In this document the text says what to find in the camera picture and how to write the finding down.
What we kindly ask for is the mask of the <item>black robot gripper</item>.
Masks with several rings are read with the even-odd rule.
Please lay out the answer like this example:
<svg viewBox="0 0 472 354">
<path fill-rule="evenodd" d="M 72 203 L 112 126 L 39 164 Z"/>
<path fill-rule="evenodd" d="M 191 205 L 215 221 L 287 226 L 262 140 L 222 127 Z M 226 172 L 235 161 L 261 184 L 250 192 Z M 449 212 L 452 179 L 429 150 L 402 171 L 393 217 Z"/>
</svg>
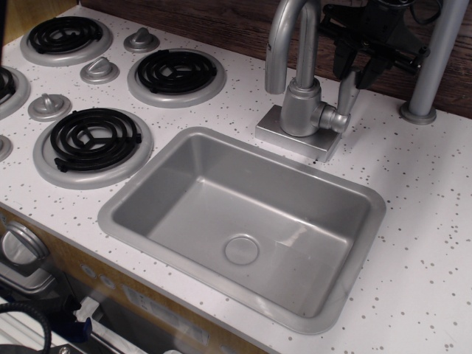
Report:
<svg viewBox="0 0 472 354">
<path fill-rule="evenodd" d="M 416 73 L 430 49 L 406 26 L 405 12 L 413 1 L 368 1 L 364 6 L 326 4 L 322 34 L 335 44 L 333 73 L 344 79 L 359 53 L 369 56 L 357 89 L 368 89 L 393 66 Z"/>
</svg>

